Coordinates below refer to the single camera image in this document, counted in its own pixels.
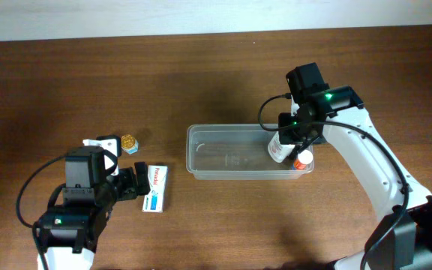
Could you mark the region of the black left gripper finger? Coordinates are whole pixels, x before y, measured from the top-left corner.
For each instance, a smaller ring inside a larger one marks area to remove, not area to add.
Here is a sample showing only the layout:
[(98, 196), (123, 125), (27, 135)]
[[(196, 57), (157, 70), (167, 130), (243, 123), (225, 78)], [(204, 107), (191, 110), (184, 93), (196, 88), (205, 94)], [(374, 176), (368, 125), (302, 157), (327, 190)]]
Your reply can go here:
[[(112, 173), (119, 173), (118, 160), (121, 157), (121, 138), (119, 136), (98, 136), (96, 139), (84, 139), (82, 143), (84, 146), (100, 146), (115, 155), (116, 167)], [(104, 160), (106, 169), (114, 165), (114, 162), (109, 157), (105, 157)]]
[(148, 194), (151, 190), (148, 177), (148, 166), (145, 162), (136, 162), (136, 193)]

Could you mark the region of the white Panadol box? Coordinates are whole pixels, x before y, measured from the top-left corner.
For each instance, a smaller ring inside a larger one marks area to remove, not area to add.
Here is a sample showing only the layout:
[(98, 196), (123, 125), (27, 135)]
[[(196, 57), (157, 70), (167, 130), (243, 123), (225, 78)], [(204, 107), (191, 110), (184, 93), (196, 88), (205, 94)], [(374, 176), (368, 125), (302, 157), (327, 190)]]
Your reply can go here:
[(161, 213), (164, 210), (164, 195), (167, 183), (168, 167), (150, 165), (148, 183), (150, 191), (144, 196), (142, 211)]

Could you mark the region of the clear plastic container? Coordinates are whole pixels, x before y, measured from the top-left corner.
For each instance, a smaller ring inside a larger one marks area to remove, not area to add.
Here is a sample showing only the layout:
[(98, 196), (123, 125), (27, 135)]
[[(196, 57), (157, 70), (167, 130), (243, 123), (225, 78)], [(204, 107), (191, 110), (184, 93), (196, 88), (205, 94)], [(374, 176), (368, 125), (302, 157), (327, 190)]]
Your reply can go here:
[(193, 124), (187, 129), (186, 167), (198, 180), (296, 180), (315, 163), (292, 169), (275, 162), (268, 145), (274, 134), (258, 124)]

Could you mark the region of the white calamine lotion bottle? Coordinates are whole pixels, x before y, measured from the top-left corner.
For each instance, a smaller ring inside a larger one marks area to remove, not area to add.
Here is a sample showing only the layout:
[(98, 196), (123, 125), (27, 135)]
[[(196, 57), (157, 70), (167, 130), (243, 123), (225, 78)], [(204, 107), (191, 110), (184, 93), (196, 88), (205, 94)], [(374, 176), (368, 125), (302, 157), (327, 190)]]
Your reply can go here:
[(276, 132), (268, 144), (268, 153), (273, 161), (282, 163), (295, 148), (294, 144), (283, 144), (279, 133)]

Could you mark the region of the gold-lid balm jar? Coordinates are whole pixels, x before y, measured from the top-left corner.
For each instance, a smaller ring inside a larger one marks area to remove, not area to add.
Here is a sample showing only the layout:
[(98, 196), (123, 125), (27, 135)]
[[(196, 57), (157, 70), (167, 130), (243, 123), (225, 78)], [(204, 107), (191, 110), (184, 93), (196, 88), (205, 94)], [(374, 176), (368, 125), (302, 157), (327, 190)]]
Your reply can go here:
[(139, 150), (139, 143), (136, 138), (130, 134), (125, 134), (121, 137), (121, 149), (132, 155)]

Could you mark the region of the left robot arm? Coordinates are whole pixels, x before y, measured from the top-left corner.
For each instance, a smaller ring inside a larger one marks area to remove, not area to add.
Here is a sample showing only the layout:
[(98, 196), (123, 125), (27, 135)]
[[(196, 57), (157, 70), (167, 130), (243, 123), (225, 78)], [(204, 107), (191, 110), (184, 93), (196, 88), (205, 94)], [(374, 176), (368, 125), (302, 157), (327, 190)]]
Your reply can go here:
[(114, 205), (149, 194), (146, 163), (118, 165), (122, 150), (135, 144), (128, 136), (99, 136), (64, 155), (65, 182), (32, 228), (39, 269), (90, 269)]

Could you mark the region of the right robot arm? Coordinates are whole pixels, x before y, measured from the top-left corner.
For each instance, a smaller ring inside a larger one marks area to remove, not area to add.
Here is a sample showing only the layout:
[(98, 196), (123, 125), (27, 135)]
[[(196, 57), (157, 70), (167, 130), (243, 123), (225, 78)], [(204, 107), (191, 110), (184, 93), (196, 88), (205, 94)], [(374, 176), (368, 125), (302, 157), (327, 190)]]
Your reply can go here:
[(298, 109), (280, 114), (280, 133), (298, 150), (318, 137), (333, 146), (376, 213), (378, 225), (363, 251), (328, 269), (432, 269), (432, 193), (395, 157), (362, 99), (349, 86), (314, 86), (284, 97)]

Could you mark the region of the orange bottle white cap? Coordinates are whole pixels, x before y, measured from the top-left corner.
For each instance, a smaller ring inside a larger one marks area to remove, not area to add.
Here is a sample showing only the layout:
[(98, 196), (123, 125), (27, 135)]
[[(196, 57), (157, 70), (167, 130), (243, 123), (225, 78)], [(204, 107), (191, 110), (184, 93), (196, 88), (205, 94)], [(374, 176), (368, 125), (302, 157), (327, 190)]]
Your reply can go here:
[(304, 150), (297, 155), (297, 158), (292, 164), (293, 170), (305, 170), (314, 160), (314, 155), (309, 150)]

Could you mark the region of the dark bottle white cap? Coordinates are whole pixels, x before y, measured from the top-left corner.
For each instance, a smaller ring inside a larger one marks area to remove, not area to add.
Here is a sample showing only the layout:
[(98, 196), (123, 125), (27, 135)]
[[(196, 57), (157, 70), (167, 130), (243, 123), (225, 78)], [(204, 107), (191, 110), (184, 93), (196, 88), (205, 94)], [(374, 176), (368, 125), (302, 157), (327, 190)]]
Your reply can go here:
[(298, 155), (303, 152), (307, 148), (306, 145), (295, 145), (294, 149), (288, 154), (287, 158), (291, 161), (294, 161)]

